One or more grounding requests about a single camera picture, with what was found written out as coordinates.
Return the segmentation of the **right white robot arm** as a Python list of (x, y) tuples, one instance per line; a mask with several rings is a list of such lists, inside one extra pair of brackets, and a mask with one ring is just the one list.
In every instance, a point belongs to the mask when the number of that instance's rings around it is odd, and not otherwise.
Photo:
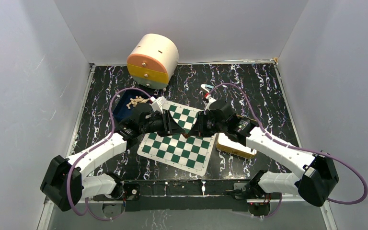
[(289, 173), (259, 171), (242, 188), (244, 194), (256, 198), (271, 193), (299, 195), (309, 204), (321, 207), (339, 181), (332, 159), (297, 150), (277, 137), (268, 137), (253, 120), (237, 115), (223, 100), (198, 112), (188, 136), (206, 138), (216, 133), (223, 133), (229, 140), (256, 150), (290, 170)]

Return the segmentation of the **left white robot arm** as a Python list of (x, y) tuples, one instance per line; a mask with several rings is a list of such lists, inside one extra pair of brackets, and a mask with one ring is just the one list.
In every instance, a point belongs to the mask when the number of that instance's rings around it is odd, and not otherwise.
[(41, 183), (41, 192), (62, 211), (74, 208), (82, 199), (97, 195), (107, 195), (111, 199), (125, 198), (125, 183), (119, 176), (111, 172), (100, 176), (89, 176), (89, 173), (135, 146), (142, 135), (152, 133), (168, 137), (183, 134), (185, 130), (169, 111), (154, 111), (150, 104), (141, 103), (117, 123), (114, 131), (98, 147), (68, 158), (54, 157)]

